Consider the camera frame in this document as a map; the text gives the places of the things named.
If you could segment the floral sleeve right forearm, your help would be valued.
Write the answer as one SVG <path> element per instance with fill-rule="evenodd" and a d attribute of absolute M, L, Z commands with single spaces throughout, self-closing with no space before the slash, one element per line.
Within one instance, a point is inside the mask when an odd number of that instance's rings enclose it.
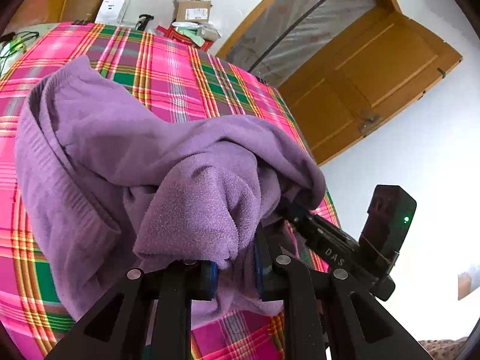
<path fill-rule="evenodd" d="M 434 360 L 453 360 L 467 339 L 467 337 L 463 337 L 458 340 L 420 340 L 419 344 Z"/>

